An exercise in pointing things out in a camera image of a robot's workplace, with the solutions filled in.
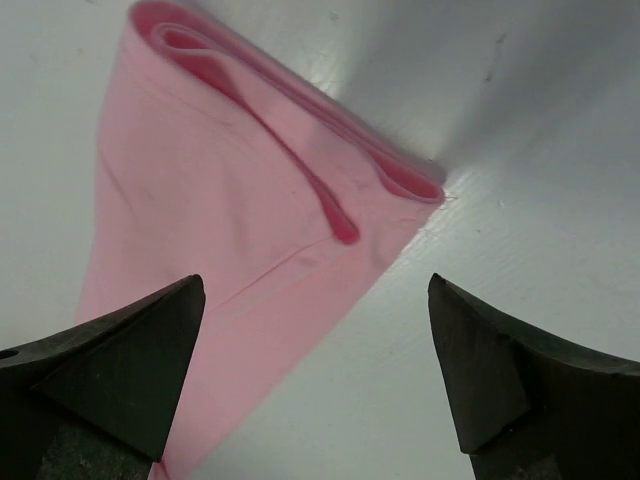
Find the white background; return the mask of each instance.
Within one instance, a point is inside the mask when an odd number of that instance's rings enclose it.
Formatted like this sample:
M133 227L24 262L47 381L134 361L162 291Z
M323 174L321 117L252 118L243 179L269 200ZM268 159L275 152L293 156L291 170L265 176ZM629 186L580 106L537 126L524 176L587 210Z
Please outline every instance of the white background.
M129 3L0 8L0 349L72 321L92 237L94 132ZM430 337L435 271L640 360L635 0L201 5L435 159L449 199L194 479L471 479Z

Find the dark spot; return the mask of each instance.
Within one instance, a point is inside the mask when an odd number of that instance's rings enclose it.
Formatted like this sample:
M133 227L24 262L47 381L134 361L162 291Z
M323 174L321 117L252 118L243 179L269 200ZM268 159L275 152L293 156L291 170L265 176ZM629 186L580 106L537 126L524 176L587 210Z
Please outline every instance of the dark spot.
M15 357L18 354L15 350L4 350L0 352L0 360L4 360L5 358Z

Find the folded pink fabric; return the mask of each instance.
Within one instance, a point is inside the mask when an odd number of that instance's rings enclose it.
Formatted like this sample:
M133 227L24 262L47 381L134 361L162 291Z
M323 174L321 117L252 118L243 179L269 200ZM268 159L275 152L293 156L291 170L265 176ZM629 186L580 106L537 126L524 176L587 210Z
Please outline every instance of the folded pink fabric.
M348 312L442 199L212 19L132 7L98 132L86 321L192 273L207 307L157 479L184 479Z

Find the black metal jaw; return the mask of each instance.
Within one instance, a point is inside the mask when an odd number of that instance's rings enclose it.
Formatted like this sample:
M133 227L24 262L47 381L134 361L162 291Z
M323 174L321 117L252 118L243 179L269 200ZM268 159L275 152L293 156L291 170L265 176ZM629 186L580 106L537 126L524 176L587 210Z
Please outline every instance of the black metal jaw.
M204 303L191 276L0 352L0 478L145 480L162 457Z
M437 275L429 312L478 480L640 479L640 364L544 332Z

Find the white surface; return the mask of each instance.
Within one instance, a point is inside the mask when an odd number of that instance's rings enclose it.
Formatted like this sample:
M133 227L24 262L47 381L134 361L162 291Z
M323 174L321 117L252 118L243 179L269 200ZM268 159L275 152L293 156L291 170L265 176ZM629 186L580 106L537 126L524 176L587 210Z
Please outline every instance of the white surface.
M636 1L202 1L438 160L450 199L195 479L471 479L430 337L434 271L640 360ZM0 348L72 319L92 235L93 132L128 3L2 6Z

